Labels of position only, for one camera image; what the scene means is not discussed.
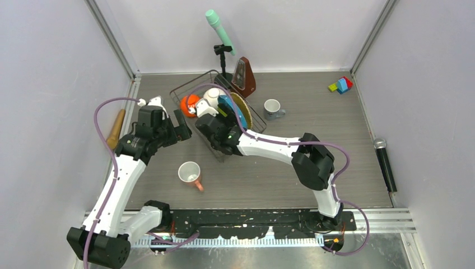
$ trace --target ruler scale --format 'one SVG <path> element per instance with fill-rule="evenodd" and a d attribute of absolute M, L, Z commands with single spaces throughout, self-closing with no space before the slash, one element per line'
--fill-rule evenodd
<path fill-rule="evenodd" d="M 155 238 L 151 235 L 145 235 L 138 240 L 132 248 L 172 248 L 175 245 L 165 245 L 152 242 Z M 172 236 L 173 242 L 181 243 L 186 238 L 177 238 Z M 183 245 L 182 248 L 263 248 L 263 247 L 322 247 L 323 235 L 316 234 L 315 238 L 299 239 L 275 239 L 274 235 L 266 235 L 260 239 L 224 239 L 218 237 L 215 239 L 195 239 L 190 243 Z"/>

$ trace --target wooden rolling pin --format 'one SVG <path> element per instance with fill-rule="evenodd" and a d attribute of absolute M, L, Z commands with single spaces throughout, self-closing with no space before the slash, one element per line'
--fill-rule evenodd
<path fill-rule="evenodd" d="M 115 119 L 114 126 L 112 126 L 112 130 L 110 131 L 110 135 L 107 138 L 107 145 L 111 150 L 114 150 L 119 143 L 119 135 L 120 130 L 122 129 L 122 123 L 124 122 L 125 118 L 125 109 L 121 109 L 119 114 L 117 114 L 117 118 Z"/>

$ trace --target yellow toy block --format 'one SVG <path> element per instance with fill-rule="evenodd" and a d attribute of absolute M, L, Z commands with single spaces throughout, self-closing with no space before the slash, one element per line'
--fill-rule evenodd
<path fill-rule="evenodd" d="M 331 84 L 330 86 L 328 86 L 328 90 L 330 90 L 331 92 L 338 90 L 337 84 L 336 83 Z"/>

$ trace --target wooden tabletop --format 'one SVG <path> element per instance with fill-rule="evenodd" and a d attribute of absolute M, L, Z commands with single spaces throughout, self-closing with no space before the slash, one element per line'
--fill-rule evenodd
<path fill-rule="evenodd" d="M 328 85 L 348 72 L 257 73 L 257 89 L 247 98 L 263 117 L 264 102 L 277 99 L 287 114 L 267 122 L 267 135 L 301 137 L 313 133 L 321 141 L 343 146 L 351 156 L 348 170 L 337 180 L 338 195 L 361 207 L 391 207 L 356 89 L 340 95 Z M 144 75 L 138 98 L 161 95 L 170 114 L 176 109 L 169 93 L 197 75 Z M 132 121 L 137 118 L 137 106 Z M 344 155 L 330 149 L 335 169 Z M 178 178 L 178 167 L 197 162 L 204 192 Z M 191 139 L 161 148 L 137 181 L 127 209 L 139 209 L 148 200 L 169 203 L 171 208 L 299 208 L 317 207 L 311 190 L 298 180 L 292 166 L 255 156 L 229 156 L 220 163 L 205 142 Z"/>

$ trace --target blue object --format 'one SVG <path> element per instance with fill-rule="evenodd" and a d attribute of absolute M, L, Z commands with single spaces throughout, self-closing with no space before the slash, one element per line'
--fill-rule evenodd
<path fill-rule="evenodd" d="M 206 16 L 206 20 L 208 21 L 209 25 L 213 27 L 213 29 L 216 31 L 217 35 L 220 37 L 221 41 L 223 42 L 224 46 L 231 46 L 232 51 L 231 55 L 236 55 L 236 52 L 234 51 L 234 46 L 232 45 L 231 39 L 229 39 L 229 36 L 227 36 L 226 31 L 221 25 L 221 20 L 216 14 L 214 10 L 208 10 L 204 14 Z"/>
<path fill-rule="evenodd" d="M 346 84 L 346 80 L 344 78 L 340 78 L 337 82 L 337 91 L 340 93 L 340 94 L 344 94 L 345 92 L 347 92 L 349 89 L 348 89 L 348 85 Z"/>
<path fill-rule="evenodd" d="M 231 110 L 234 111 L 234 107 L 232 105 L 232 100 L 229 97 L 227 97 L 227 95 L 220 95 L 218 97 L 218 103 L 219 104 L 226 104 Z M 239 107 L 237 105 L 236 105 L 236 108 L 237 108 L 239 119 L 241 120 L 241 124 L 243 125 L 244 128 L 247 129 L 248 128 L 248 123 L 246 121 L 246 118 L 244 118 L 244 115 L 241 112 L 241 109 L 239 109 Z"/>

